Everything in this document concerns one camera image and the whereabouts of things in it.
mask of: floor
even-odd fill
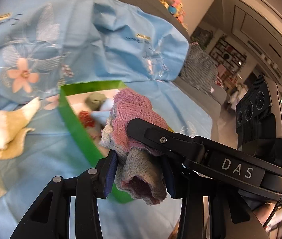
[[[232,109],[227,110],[226,106],[223,105],[217,124],[219,129],[219,143],[237,149],[238,136],[235,133],[235,111]]]

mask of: black cable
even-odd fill
[[[268,223],[269,223],[269,222],[271,221],[271,219],[273,218],[274,214],[276,213],[276,211],[277,211],[278,208],[279,208],[279,205],[280,205],[281,201],[282,201],[282,196],[280,197],[279,201],[276,202],[276,205],[275,205],[275,207],[273,208],[272,213],[270,214],[270,216],[268,217],[268,219],[266,220],[266,222],[263,224],[263,227],[264,227],[264,228],[268,225]]]

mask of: gray striped cloth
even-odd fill
[[[216,65],[217,62],[199,45],[190,44],[190,50],[179,77],[199,91],[210,94],[211,86],[218,73]]]

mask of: flower petal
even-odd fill
[[[11,79],[16,79],[17,77],[20,76],[20,74],[21,74],[21,70],[18,70],[18,69],[10,69],[7,71],[7,75]]]
[[[50,111],[50,110],[55,109],[58,105],[59,105],[59,102],[58,102],[58,101],[55,101],[55,102],[49,103],[48,105],[44,106],[43,108],[44,108],[45,110]]]
[[[26,82],[24,78],[22,78],[21,76],[17,77],[12,83],[12,92],[16,93],[17,91],[19,91],[24,82]]]
[[[28,60],[24,57],[21,57],[17,61],[17,67],[19,70],[27,71],[28,70]]]
[[[47,102],[55,102],[59,99],[59,94],[46,98]]]
[[[27,92],[30,93],[32,92],[32,88],[30,86],[30,84],[25,80],[25,82],[23,83],[23,89]]]
[[[30,73],[28,77],[30,83],[36,83],[39,81],[39,74],[36,72]]]

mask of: flower center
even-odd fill
[[[22,71],[21,76],[27,79],[29,77],[29,71],[28,70]]]

